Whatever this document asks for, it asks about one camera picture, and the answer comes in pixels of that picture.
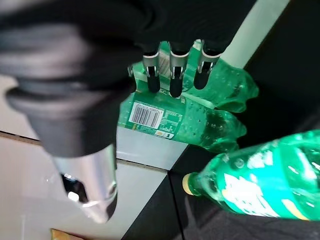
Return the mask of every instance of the black surface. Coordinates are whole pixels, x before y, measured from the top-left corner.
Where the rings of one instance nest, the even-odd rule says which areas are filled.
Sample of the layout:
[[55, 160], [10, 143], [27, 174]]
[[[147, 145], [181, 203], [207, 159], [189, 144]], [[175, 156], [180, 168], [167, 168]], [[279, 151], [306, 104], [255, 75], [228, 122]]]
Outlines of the black surface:
[[[237, 117], [247, 126], [241, 147], [319, 128], [320, 1], [293, 0], [246, 70], [260, 88]], [[214, 157], [190, 146], [169, 173], [185, 240], [317, 240], [320, 222], [226, 212], [204, 197], [189, 196], [182, 178]]]
[[164, 178], [122, 240], [182, 240], [168, 176]]

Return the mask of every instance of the bottle neck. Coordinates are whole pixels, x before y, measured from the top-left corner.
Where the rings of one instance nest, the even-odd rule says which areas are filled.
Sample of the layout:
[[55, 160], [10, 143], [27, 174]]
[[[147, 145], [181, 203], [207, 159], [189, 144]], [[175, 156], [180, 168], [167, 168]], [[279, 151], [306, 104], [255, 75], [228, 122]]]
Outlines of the bottle neck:
[[197, 172], [190, 174], [188, 179], [188, 187], [190, 192], [195, 196], [207, 196], [206, 191], [202, 187], [201, 177]]

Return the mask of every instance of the silver metal tube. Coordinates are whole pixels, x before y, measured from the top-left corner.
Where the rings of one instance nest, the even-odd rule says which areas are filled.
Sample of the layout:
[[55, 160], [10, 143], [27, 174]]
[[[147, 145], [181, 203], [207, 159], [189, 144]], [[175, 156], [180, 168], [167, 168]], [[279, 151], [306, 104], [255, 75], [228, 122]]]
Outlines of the silver metal tube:
[[114, 146], [81, 157], [54, 157], [53, 162], [68, 198], [96, 223], [107, 222], [117, 204]]
[[215, 56], [208, 55], [204, 51], [204, 45], [205, 45], [205, 41], [202, 41], [202, 47], [201, 47], [201, 52], [198, 60], [197, 70], [201, 74], [203, 72], [204, 63], [207, 62], [207, 63], [210, 63], [210, 68], [207, 70], [207, 73], [210, 74], [212, 68], [216, 65], [222, 53]]
[[148, 77], [150, 77], [149, 68], [154, 68], [155, 76], [159, 75], [159, 50], [155, 55], [148, 56], [143, 55], [142, 62], [144, 66], [145, 73]]

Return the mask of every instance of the barcode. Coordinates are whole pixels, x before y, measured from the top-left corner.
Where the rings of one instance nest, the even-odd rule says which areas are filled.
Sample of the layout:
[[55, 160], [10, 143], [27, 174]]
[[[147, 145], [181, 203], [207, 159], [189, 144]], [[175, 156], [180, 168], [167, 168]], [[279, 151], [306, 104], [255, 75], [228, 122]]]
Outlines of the barcode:
[[129, 122], [158, 129], [163, 115], [162, 110], [134, 102]]

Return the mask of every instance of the green plastic bottle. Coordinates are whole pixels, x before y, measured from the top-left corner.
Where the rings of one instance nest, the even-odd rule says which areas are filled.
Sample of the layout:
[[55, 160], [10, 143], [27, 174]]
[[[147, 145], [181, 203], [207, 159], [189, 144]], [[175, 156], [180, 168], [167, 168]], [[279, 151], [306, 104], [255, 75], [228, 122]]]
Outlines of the green plastic bottle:
[[237, 138], [246, 134], [245, 126], [231, 113], [207, 108], [184, 96], [173, 98], [165, 89], [151, 93], [141, 80], [137, 91], [121, 104], [118, 126], [215, 153], [238, 149]]
[[[241, 113], [246, 110], [246, 101], [258, 96], [259, 89], [252, 77], [241, 68], [236, 68], [221, 58], [212, 69], [204, 89], [194, 87], [194, 77], [198, 67], [201, 42], [194, 42], [190, 49], [184, 72], [182, 95], [208, 108], [218, 108], [228, 112]], [[164, 88], [170, 85], [170, 47], [167, 42], [160, 45], [160, 75]]]
[[234, 213], [320, 220], [320, 130], [221, 153], [182, 182]]

